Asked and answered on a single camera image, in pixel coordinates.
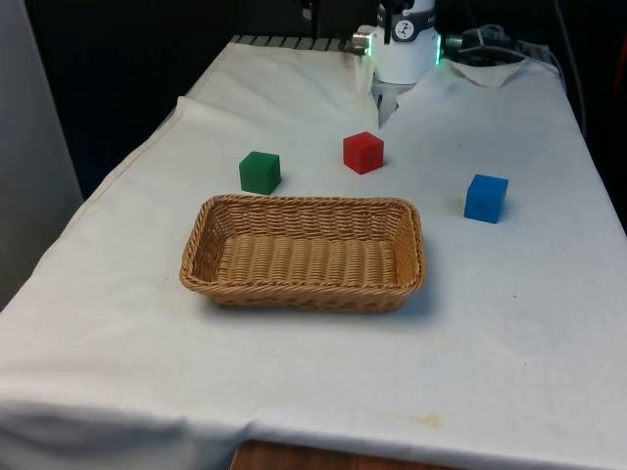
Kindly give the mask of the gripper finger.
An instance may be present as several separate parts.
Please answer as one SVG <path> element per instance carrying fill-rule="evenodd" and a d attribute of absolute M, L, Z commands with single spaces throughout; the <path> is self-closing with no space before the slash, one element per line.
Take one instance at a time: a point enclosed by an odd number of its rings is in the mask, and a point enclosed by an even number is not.
<path fill-rule="evenodd" d="M 384 43 L 389 44 L 392 36 L 393 19 L 404 10 L 410 7 L 410 2 L 406 0 L 381 0 L 383 8 Z"/>

